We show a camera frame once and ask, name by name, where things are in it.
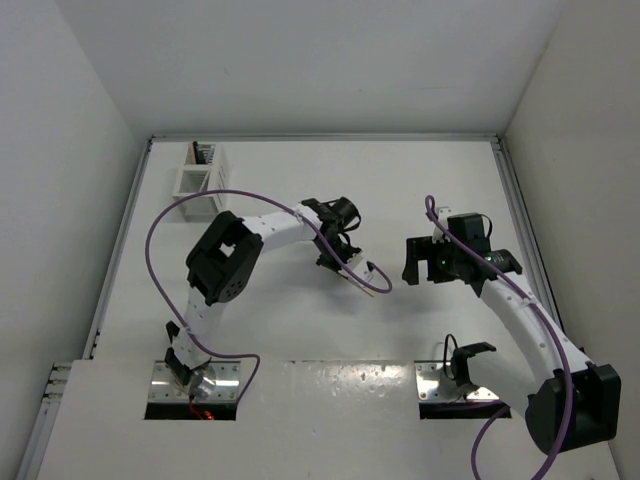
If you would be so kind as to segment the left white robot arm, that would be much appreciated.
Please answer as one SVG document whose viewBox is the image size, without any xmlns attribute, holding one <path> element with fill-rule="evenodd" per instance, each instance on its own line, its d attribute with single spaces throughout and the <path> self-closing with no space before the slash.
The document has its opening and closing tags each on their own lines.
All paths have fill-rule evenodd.
<svg viewBox="0 0 640 480">
<path fill-rule="evenodd" d="M 182 327 L 170 322 L 170 347 L 165 363 L 179 384 L 188 385 L 212 356 L 202 350 L 212 338 L 225 307 L 248 286 L 260 255 L 299 242 L 319 251 L 316 264 L 341 276 L 346 264 L 365 274 L 361 249 L 350 244 L 348 232 L 361 216 L 347 198 L 320 202 L 304 200 L 292 213 L 278 211 L 239 217 L 230 211 L 217 215 L 186 259 L 189 286 Z"/>
</svg>

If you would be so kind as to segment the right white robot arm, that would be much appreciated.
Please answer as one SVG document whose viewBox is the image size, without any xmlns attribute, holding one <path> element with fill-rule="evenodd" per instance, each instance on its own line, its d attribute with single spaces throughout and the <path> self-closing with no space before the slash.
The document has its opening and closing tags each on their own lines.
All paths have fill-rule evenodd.
<svg viewBox="0 0 640 480">
<path fill-rule="evenodd" d="M 506 249 L 490 243 L 492 228 L 479 213 L 454 214 L 447 207 L 428 213 L 432 235 L 406 241 L 402 273 L 419 282 L 461 281 L 498 317 L 524 356 L 514 362 L 483 341 L 453 350 L 446 374 L 450 389 L 468 393 L 484 387 L 524 417 L 540 451 L 569 451 L 613 439 L 617 434 L 621 379 L 609 364 L 594 363 L 553 321 L 532 292 L 522 267 Z"/>
</svg>

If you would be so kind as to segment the dark green gold mascara tube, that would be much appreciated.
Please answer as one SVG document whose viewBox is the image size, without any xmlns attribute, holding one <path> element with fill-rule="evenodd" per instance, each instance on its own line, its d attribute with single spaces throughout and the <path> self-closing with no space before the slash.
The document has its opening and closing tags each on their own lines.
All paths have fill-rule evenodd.
<svg viewBox="0 0 640 480">
<path fill-rule="evenodd" d="M 193 153 L 194 153 L 194 162 L 196 165 L 206 165 L 207 161 L 206 161 L 206 156 L 204 155 L 204 153 L 202 152 L 199 143 L 197 141 L 194 141 L 192 143 L 192 148 L 193 148 Z"/>
</svg>

